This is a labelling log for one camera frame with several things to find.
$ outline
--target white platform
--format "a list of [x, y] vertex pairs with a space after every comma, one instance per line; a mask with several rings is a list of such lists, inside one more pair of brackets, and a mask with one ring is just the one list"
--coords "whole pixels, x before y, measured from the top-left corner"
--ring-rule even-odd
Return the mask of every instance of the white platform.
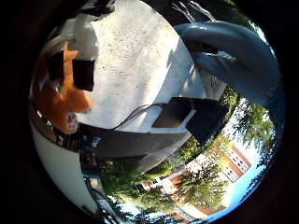
[[[137, 107], [168, 103], [173, 96], [205, 98], [201, 78], [190, 53], [172, 26], [156, 11], [137, 0], [118, 0], [115, 11], [93, 22], [99, 42], [94, 101], [80, 122], [113, 128]], [[119, 131], [185, 133], [178, 128], [151, 128], [162, 109], [154, 106], [121, 126]]]

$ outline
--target orange object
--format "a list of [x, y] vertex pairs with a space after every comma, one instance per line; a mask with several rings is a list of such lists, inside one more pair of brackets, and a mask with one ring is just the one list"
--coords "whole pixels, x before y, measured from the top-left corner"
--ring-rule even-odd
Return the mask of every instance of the orange object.
[[63, 133], [75, 133], [78, 128], [76, 113], [88, 111], [92, 108], [92, 100], [74, 86], [72, 60], [77, 56], [77, 50], [69, 50], [64, 45], [64, 78], [61, 80], [47, 80], [49, 54], [42, 55], [36, 67], [32, 86], [33, 99], [36, 107], [45, 119]]

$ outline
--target green foliage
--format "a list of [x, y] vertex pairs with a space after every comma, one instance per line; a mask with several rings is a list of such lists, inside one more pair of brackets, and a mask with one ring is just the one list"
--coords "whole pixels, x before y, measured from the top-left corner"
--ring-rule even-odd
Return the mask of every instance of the green foliage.
[[208, 162], [203, 164], [198, 173], [188, 172], [177, 184], [175, 193], [182, 203], [198, 205], [203, 208], [216, 209], [221, 205], [225, 193], [226, 181], [219, 179], [220, 167]]
[[151, 170], [147, 171], [143, 175], [140, 175], [136, 179], [136, 183], [144, 183], [155, 179], [156, 177], [163, 177], [170, 175], [174, 171], [173, 165], [169, 160], [164, 160], [159, 165], [155, 166]]
[[136, 160], [108, 160], [100, 172], [105, 193], [113, 195], [131, 189], [140, 173]]
[[219, 103], [221, 105], [228, 105], [229, 106], [229, 111], [227, 112], [224, 120], [224, 125], [228, 122], [228, 120], [231, 118], [231, 116], [234, 114], [235, 109], [237, 105], [240, 103], [241, 96], [240, 94], [236, 93], [233, 91], [230, 87], [226, 87], [220, 100]]
[[151, 212], [163, 212], [165, 214], [173, 214], [176, 211], [176, 204], [172, 199], [162, 194], [161, 189], [151, 189], [150, 191], [140, 191], [137, 197], [134, 195], [127, 195], [127, 200], [134, 203], [142, 210]]
[[[150, 174], [152, 176], [165, 175], [170, 171], [171, 166], [165, 161], [158, 168], [150, 171]], [[161, 189], [146, 191], [135, 187], [135, 184], [142, 179], [140, 166], [136, 160], [108, 160], [100, 176], [105, 193], [111, 195], [118, 203], [131, 202], [143, 210], [159, 211], [165, 214], [175, 211], [175, 203], [168, 195], [162, 194]]]
[[191, 136], [179, 149], [181, 158], [187, 162], [193, 160], [201, 152], [198, 141]]
[[234, 125], [243, 144], [247, 147], [252, 142], [260, 155], [275, 146], [274, 125], [267, 117], [267, 111], [260, 105], [245, 101], [237, 114], [238, 123]]

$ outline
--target fisheye lens view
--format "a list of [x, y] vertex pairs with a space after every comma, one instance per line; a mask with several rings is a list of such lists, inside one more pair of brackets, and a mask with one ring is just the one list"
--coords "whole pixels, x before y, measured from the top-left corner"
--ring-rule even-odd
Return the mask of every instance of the fisheye lens view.
[[86, 1], [51, 31], [29, 94], [36, 151], [105, 223], [210, 223], [281, 144], [276, 53], [231, 0]]

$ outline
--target black cable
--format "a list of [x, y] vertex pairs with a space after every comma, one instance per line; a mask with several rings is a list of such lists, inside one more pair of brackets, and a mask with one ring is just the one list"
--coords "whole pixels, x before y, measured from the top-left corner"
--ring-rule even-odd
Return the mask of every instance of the black cable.
[[[120, 126], [122, 126], [124, 123], [126, 123], [127, 121], [129, 121], [130, 119], [133, 119], [135, 116], [143, 113], [145, 110], [151, 108], [152, 106], [160, 106], [160, 107], [163, 107], [165, 104], [163, 103], [160, 103], [160, 104], [152, 104], [152, 105], [141, 105], [139, 106], [138, 108], [136, 108], [123, 122], [121, 122], [119, 125], [115, 126], [114, 128], [111, 128], [111, 129], [107, 129], [107, 130], [116, 130], [117, 128], [119, 128]], [[136, 114], [134, 114], [136, 112], [136, 110], [140, 109], [141, 107], [144, 107], [146, 106], [146, 108], [142, 109], [141, 111], [137, 112]]]

